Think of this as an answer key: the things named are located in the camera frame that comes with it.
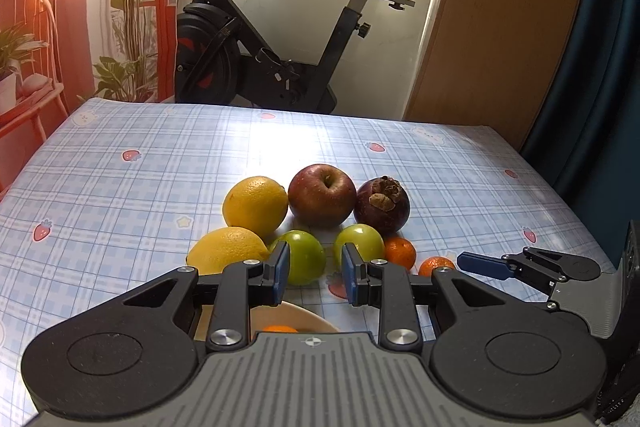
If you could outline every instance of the mangosteen calyx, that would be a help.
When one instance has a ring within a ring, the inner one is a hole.
[[[402,187],[395,179],[389,176],[376,178],[371,182],[372,194],[369,197],[369,203],[384,212],[389,212],[402,199],[401,191]]]

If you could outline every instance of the green fruit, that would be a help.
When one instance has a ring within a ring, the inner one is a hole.
[[[378,230],[369,225],[357,223],[342,230],[335,238],[334,260],[338,269],[342,265],[342,247],[345,243],[353,243],[363,261],[385,258],[385,243]]]
[[[278,241],[289,244],[289,284],[304,286],[324,273],[324,249],[313,235],[302,230],[290,230],[271,243],[270,251],[273,251]]]

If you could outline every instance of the dark blue curtain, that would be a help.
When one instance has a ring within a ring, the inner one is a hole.
[[[617,264],[640,219],[640,0],[580,0],[522,156]]]

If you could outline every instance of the exercise bike flywheel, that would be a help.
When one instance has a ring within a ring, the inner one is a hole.
[[[200,78],[186,85],[191,70],[211,42],[212,36],[229,17],[207,7],[206,19],[192,13],[177,17],[178,45],[175,61],[175,100],[180,103],[228,105],[236,95],[240,50],[235,38],[227,38],[212,57],[210,67]]]

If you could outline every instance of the wooden panel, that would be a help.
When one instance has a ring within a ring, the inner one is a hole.
[[[489,125],[524,142],[579,0],[442,0],[404,119]]]

